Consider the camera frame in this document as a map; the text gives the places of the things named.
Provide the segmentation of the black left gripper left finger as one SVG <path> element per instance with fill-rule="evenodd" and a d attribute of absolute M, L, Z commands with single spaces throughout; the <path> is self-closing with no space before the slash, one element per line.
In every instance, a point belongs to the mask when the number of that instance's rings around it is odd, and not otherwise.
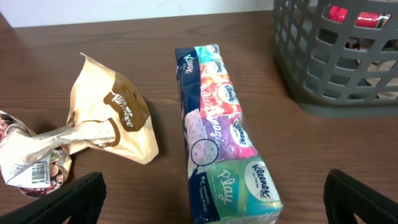
<path fill-rule="evenodd" d="M 1 217 L 1 223 L 96 223 L 106 198 L 102 173 L 91 172 Z"/>

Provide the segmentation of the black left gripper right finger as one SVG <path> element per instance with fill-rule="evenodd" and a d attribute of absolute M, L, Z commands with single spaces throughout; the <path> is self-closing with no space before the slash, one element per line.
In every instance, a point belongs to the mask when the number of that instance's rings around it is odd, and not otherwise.
<path fill-rule="evenodd" d="M 357 224 L 359 217 L 366 224 L 397 224 L 397 203 L 348 174 L 329 171 L 323 192 L 329 224 Z"/>

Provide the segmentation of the San Remo pasta packet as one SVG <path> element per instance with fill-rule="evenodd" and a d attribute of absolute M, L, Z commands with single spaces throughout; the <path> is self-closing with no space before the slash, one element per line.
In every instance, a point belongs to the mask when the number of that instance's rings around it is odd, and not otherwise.
<path fill-rule="evenodd" d="M 328 18 L 342 23 L 345 21 L 346 16 L 348 15 L 348 10 L 343 7 L 333 6 L 329 10 Z M 383 28 L 389 18 L 390 14 L 379 14 L 374 12 L 361 12 L 355 22 L 355 25 L 358 27 L 367 27 L 367 28 L 375 28 L 380 29 Z"/>

